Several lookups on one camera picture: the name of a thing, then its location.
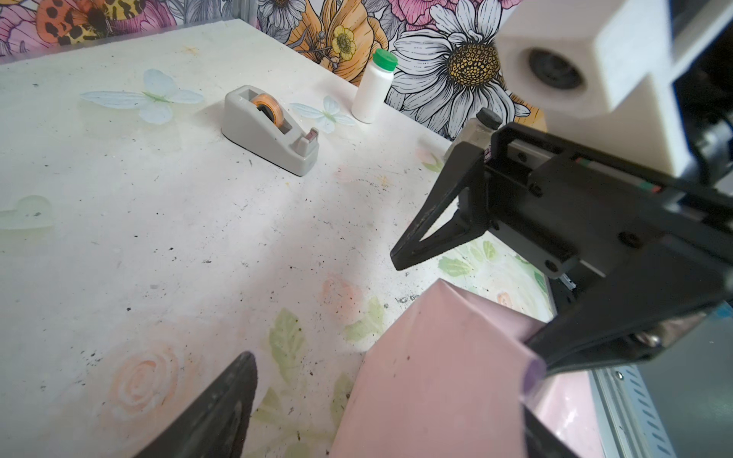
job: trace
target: white butterfly decoration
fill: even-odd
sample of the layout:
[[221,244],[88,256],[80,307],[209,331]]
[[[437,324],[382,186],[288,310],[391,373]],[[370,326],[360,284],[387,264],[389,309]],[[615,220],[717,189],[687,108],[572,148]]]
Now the white butterfly decoration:
[[200,103],[204,96],[193,91],[178,89],[173,78],[160,70],[145,70],[142,76],[145,90],[85,92],[81,98],[107,108],[119,110],[140,109],[140,117],[152,124],[165,124],[173,118],[171,103]]
[[341,106],[330,95],[326,95],[323,99],[323,110],[302,103],[291,103],[290,106],[302,117],[315,119],[316,126],[324,133],[333,132],[337,122],[343,125],[356,125],[354,119],[345,114],[339,114]]

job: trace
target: yellow flower center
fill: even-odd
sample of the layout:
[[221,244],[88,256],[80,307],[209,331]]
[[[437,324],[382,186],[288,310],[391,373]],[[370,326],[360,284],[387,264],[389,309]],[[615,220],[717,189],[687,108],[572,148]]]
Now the yellow flower center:
[[498,73],[499,56],[492,43],[463,45],[448,59],[448,74],[461,86],[481,86],[495,78]]
[[351,40],[349,40],[348,35],[340,34],[338,37],[336,37],[336,43],[339,44],[339,49],[342,53],[351,52]]

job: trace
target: camera lens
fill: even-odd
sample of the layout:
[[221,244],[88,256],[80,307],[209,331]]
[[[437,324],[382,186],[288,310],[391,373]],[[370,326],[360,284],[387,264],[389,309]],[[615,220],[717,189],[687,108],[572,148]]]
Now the camera lens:
[[544,49],[530,51],[529,67],[541,82],[556,89],[574,89],[583,83],[583,77],[570,62]]

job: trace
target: butterfly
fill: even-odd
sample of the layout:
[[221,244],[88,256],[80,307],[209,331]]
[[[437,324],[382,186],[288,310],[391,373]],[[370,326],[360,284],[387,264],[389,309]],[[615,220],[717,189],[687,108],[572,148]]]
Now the butterfly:
[[107,108],[119,110],[139,109],[140,117],[152,124],[165,124],[173,118],[171,103],[199,103],[204,96],[193,91],[178,89],[173,78],[160,70],[150,69],[143,73],[145,90],[85,92],[81,98]]
[[331,133],[336,128],[336,123],[343,125],[356,125],[356,121],[340,114],[341,106],[330,95],[326,95],[323,99],[323,110],[313,108],[312,106],[302,103],[291,103],[292,109],[297,111],[302,117],[316,120],[316,125],[324,132]]
[[36,30],[47,43],[72,45],[111,34],[109,21],[135,18],[146,0],[42,0]]

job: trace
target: orange flower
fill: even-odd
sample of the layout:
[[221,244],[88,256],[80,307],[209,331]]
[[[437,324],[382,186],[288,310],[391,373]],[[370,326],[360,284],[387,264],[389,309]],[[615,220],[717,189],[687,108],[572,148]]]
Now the orange flower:
[[388,40],[379,21],[367,16],[361,0],[344,0],[340,8],[336,0],[325,0],[320,18],[306,1],[303,20],[286,44],[358,86],[372,54],[387,49]]

